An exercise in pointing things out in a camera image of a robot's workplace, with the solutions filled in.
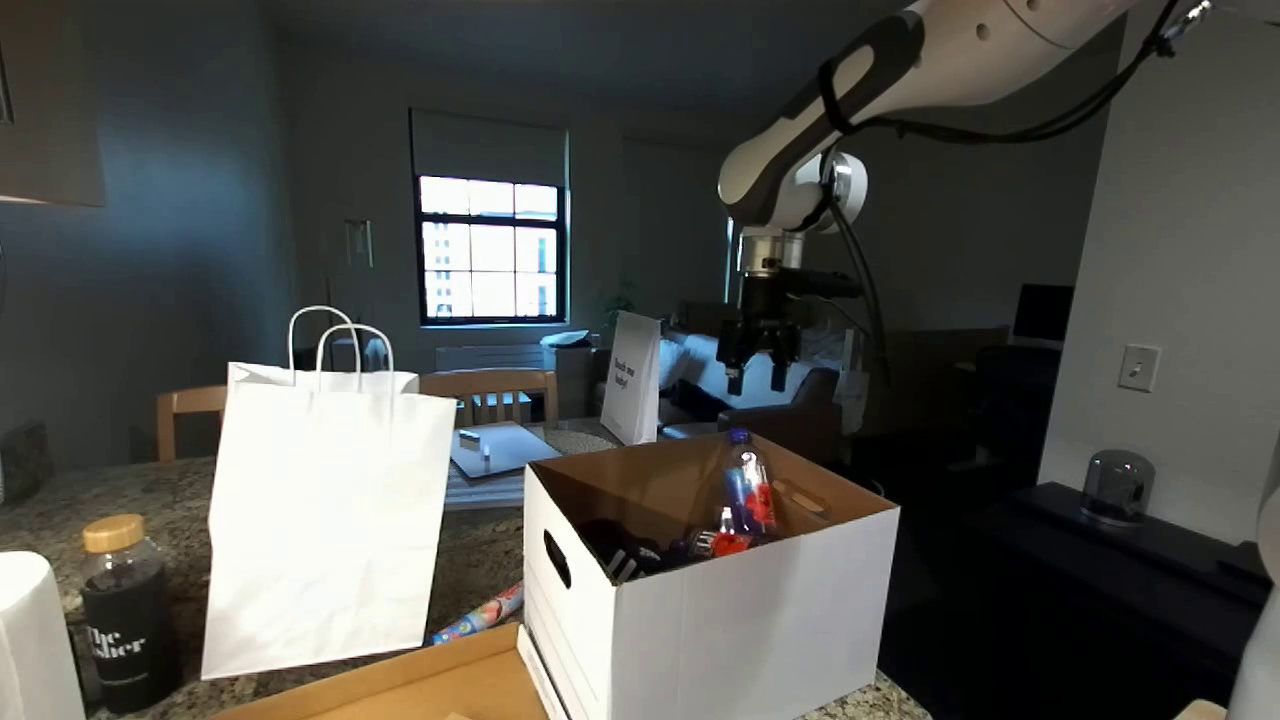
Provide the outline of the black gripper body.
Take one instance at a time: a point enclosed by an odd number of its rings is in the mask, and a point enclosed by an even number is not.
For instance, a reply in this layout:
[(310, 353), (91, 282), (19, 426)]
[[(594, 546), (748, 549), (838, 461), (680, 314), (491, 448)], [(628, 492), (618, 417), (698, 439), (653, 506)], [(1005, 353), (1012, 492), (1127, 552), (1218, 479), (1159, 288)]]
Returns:
[(738, 301), (718, 322), (716, 360), (738, 376), (756, 353), (772, 360), (772, 372), (785, 376), (799, 355), (799, 322), (796, 303), (812, 295), (860, 295), (860, 283), (848, 272), (799, 272), (778, 269), (772, 277), (742, 277)]

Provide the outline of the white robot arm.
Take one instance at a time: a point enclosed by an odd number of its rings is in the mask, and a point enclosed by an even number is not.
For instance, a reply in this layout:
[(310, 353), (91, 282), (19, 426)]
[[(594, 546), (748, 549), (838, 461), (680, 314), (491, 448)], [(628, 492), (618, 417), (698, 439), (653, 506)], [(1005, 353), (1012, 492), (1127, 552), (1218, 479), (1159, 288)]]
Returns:
[(716, 200), (735, 240), (730, 322), (718, 323), (729, 388), (742, 388), (742, 370), (756, 353), (772, 355), (772, 383), (785, 383), (786, 365), (799, 355), (799, 329), (786, 318), (792, 293), (843, 293), (838, 277), (799, 269), (803, 235), (825, 220), (848, 227), (868, 200), (868, 167), (838, 153), (843, 138), (863, 130), (895, 130), (945, 145), (1063, 138), (1105, 113), (1145, 60), (1168, 56), (1212, 11), (1212, 0), (1163, 0), (1137, 56), (1111, 80), (1027, 130), (947, 130), (919, 120), (919, 107), (996, 104), (1061, 67), (1138, 3), (912, 0), (825, 60), (772, 124), (718, 159)]

